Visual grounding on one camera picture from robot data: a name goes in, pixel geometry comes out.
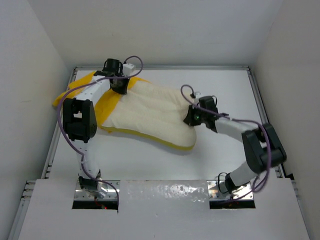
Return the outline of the yellow pillowcase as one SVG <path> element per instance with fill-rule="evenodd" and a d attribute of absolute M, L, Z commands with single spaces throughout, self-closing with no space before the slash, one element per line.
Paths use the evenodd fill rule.
<path fill-rule="evenodd" d="M 91 80 L 92 77 L 94 76 L 94 72 L 91 72 L 90 74 L 87 74 L 86 76 L 75 80 L 74 82 L 70 83 L 68 85 L 69 90 L 70 89 L 74 89 L 76 87 L 88 84 Z M 139 82 L 146 82 L 146 83 L 150 83 L 149 81 L 142 79 L 140 77 L 132 77 L 129 80 L 129 84 L 127 87 L 127 94 L 129 94 L 129 90 L 132 90 L 132 88 Z M 75 91 L 73 91 L 72 93 L 69 93 L 68 96 L 66 97 L 67 99 L 72 99 L 74 97 L 76 97 L 77 95 L 80 94 L 80 92 L 83 90 L 84 88 L 80 88 L 77 89 Z M 61 98 L 63 97 L 63 95 L 66 93 L 63 92 L 61 93 L 52 103 L 52 105 L 54 107 L 57 107 Z M 103 125 L 103 123 L 107 120 L 107 118 L 110 116 L 110 114 L 114 111 L 114 109 L 116 108 L 117 103 L 121 100 L 122 95 L 119 93 L 114 92 L 113 90 L 111 90 L 110 88 L 108 90 L 105 90 L 103 92 L 103 95 L 99 98 L 98 102 L 96 103 L 95 107 L 94 107 L 94 111 L 95 111 L 95 116 L 96 116 L 96 121 L 97 121 L 97 125 L 99 127 L 101 127 Z"/>

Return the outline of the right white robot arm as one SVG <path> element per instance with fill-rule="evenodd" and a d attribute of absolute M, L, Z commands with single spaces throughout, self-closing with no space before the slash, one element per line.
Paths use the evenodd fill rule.
<path fill-rule="evenodd" d="M 265 173 L 261 183 L 253 187 L 253 190 L 261 189 L 266 184 L 270 169 L 287 160 L 287 153 L 271 124 L 235 119 L 226 113 L 219 113 L 213 96 L 204 96 L 198 98 L 197 103 L 189 103 L 184 123 L 190 127 L 204 124 L 209 130 L 229 136 L 243 145 L 245 161 L 227 173 L 224 181 L 218 181 L 220 193 L 231 194 Z"/>

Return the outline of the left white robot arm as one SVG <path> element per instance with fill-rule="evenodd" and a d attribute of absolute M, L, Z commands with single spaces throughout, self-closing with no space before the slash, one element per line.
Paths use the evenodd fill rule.
<path fill-rule="evenodd" d="M 127 61 L 109 58 L 103 68 L 93 72 L 84 83 L 70 87 L 58 103 L 61 133 L 77 154 L 80 188 L 95 199 L 103 199 L 109 190 L 118 193 L 111 183 L 102 179 L 101 170 L 89 152 L 90 140 L 98 129 L 95 106 L 108 90 L 121 96 L 126 94 L 135 68 Z"/>

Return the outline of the cream white pillow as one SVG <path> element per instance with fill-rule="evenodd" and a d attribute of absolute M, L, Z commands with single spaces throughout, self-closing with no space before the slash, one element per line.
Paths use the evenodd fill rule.
<path fill-rule="evenodd" d="M 135 135 L 182 151 L 192 150 L 197 134 L 183 122 L 191 91 L 184 98 L 180 90 L 154 83 L 137 82 L 122 95 L 101 129 Z"/>

